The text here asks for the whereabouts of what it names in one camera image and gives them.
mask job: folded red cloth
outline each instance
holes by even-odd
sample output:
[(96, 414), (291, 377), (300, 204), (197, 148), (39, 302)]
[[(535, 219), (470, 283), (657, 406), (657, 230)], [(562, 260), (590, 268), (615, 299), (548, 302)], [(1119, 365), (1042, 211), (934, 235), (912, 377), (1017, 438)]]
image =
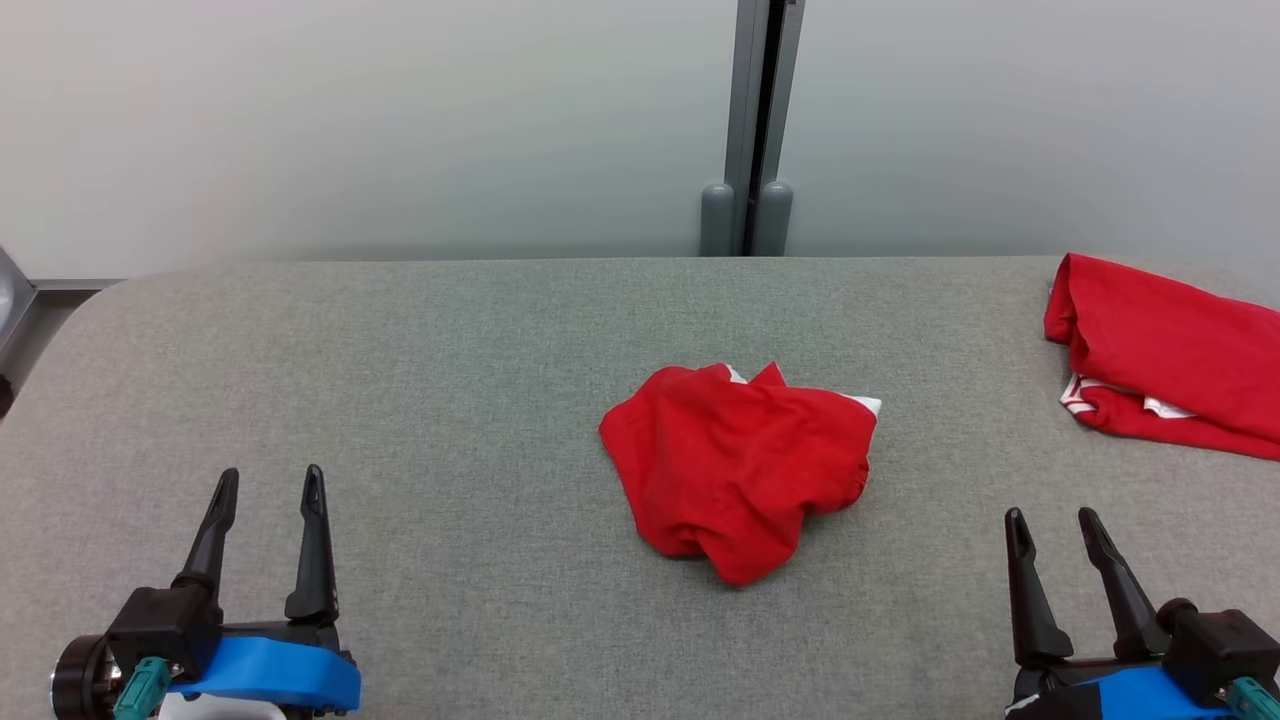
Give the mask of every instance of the folded red cloth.
[(1280, 313), (1069, 254), (1044, 336), (1070, 347), (1080, 423), (1280, 460)]
[(640, 536), (741, 587), (791, 557), (806, 512), (858, 500), (878, 411), (788, 387), (776, 364), (750, 383), (724, 364), (664, 368), (604, 415), (600, 438)]

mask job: gray fabric tablecloth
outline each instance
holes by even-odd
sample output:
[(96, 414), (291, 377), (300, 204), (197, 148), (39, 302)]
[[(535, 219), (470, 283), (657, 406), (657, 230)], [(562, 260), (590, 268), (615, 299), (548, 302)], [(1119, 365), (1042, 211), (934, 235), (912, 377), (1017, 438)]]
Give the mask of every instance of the gray fabric tablecloth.
[[(1042, 340), (1056, 264), (284, 264), (113, 287), (0, 425), (0, 716), (47, 715), (64, 643), (172, 579), (230, 465), (228, 621), (282, 616), (303, 470), (325, 469), (364, 717), (996, 717), (1011, 505), (1080, 656), (1112, 639), (1082, 505), (1157, 605), (1280, 630), (1280, 465), (1078, 425)], [(884, 409), (863, 498), (733, 591), (636, 536), (596, 425), (660, 366), (771, 360)]]

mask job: white partition panel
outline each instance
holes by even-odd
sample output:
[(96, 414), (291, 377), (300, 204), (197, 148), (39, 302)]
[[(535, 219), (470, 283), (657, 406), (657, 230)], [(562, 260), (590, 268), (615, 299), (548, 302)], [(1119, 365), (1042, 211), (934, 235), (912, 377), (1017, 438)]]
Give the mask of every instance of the white partition panel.
[(0, 246), (31, 278), (256, 258), (692, 255), (736, 0), (15, 4)]
[(1280, 4), (808, 0), (790, 255), (1280, 264)]

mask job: teal connector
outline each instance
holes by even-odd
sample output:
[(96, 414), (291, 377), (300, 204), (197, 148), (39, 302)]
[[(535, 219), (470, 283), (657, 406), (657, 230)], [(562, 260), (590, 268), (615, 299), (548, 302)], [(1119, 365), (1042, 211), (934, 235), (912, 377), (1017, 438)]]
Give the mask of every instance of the teal connector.
[(1226, 693), (1226, 705), (1240, 720), (1280, 720), (1280, 702), (1253, 678), (1239, 678)]
[(147, 720), (155, 708), (164, 702), (165, 693), (169, 692), (169, 664), (159, 657), (143, 657), (133, 670), (120, 700), (115, 701), (111, 714), (115, 720)]

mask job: gray floor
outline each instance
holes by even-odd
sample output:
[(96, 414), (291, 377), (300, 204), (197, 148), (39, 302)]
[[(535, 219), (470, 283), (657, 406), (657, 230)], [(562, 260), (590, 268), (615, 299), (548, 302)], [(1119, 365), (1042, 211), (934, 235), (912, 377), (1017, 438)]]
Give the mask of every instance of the gray floor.
[(9, 378), (15, 392), (22, 392), (22, 386), (31, 375), (40, 355), (58, 334), (67, 318), (70, 318), (72, 313), (95, 292), (56, 290), (36, 293), (36, 300), (23, 315), (22, 323), (0, 350), (0, 374)]

